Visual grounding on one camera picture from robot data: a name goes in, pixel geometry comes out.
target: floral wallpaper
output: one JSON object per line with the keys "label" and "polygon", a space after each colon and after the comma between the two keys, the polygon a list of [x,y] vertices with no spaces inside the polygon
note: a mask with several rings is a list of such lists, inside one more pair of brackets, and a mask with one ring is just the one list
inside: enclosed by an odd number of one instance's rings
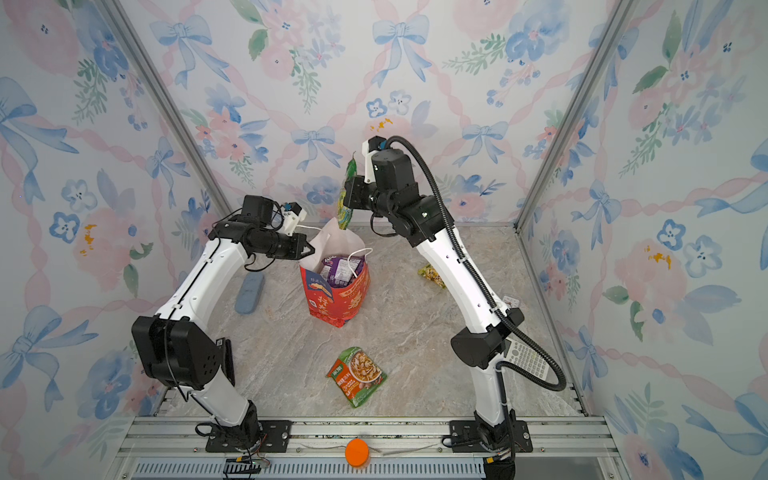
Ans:
{"label": "floral wallpaper", "polygon": [[401,134],[470,222],[517,217],[613,5],[123,2],[232,204],[261,194],[327,220],[361,143]]}
{"label": "floral wallpaper", "polygon": [[162,398],[131,325],[217,215],[93,3],[0,5],[0,478],[101,478]]}
{"label": "floral wallpaper", "polygon": [[523,226],[635,480],[768,478],[766,21],[640,0]]}

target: round orange object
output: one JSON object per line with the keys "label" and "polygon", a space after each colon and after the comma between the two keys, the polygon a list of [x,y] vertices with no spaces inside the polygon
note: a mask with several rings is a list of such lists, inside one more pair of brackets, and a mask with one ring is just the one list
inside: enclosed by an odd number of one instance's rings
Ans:
{"label": "round orange object", "polygon": [[368,444],[361,439],[353,439],[350,443],[346,444],[344,456],[351,466],[362,468],[370,460]]}

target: bag handle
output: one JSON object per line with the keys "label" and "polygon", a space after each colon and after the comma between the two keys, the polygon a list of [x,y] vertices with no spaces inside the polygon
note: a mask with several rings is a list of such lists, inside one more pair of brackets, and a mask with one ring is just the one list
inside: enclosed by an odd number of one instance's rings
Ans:
{"label": "bag handle", "polygon": [[[352,258],[352,255],[354,255],[355,253],[358,253],[358,252],[362,252],[363,250],[370,250],[370,252],[368,252],[368,253],[373,252],[373,248],[366,247],[366,248],[361,248],[360,250],[355,250],[354,252],[350,253],[349,256],[346,258],[346,266],[347,266],[347,268],[349,268],[349,260]],[[362,258],[363,259],[367,258],[368,253],[364,253],[362,255]],[[354,275],[355,278],[357,278],[357,272],[355,270],[352,270],[352,275]]]}

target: gray marble countertop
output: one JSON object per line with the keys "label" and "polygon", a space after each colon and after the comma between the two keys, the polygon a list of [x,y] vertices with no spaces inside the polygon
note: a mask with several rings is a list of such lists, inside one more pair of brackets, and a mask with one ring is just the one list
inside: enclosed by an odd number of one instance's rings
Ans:
{"label": "gray marble countertop", "polygon": [[[472,415],[475,392],[468,367],[450,345],[465,324],[448,290],[417,274],[426,260],[405,239],[378,237],[368,227],[351,230],[373,248],[368,255],[371,285],[360,313],[343,328],[309,314],[297,262],[278,260],[264,271],[259,305],[247,316],[234,311],[247,272],[240,270],[227,285],[210,319],[209,335],[232,340],[237,390],[263,416]],[[495,292],[521,300],[521,329],[557,358],[512,228],[459,230]],[[326,377],[350,346],[363,348],[389,375],[357,409]],[[555,381],[551,372],[548,380]],[[568,389],[550,392],[513,372],[505,373],[505,381],[517,415],[580,415]],[[206,413],[176,396],[168,415]]]}

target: purple snack package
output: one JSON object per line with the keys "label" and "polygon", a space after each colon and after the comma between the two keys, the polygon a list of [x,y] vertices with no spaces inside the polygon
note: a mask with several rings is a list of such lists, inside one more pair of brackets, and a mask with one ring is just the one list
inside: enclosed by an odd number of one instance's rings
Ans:
{"label": "purple snack package", "polygon": [[344,288],[355,279],[352,273],[353,269],[356,275],[360,275],[365,262],[365,257],[350,257],[349,262],[347,262],[347,257],[328,257],[323,260],[323,269],[320,275],[333,288]]}

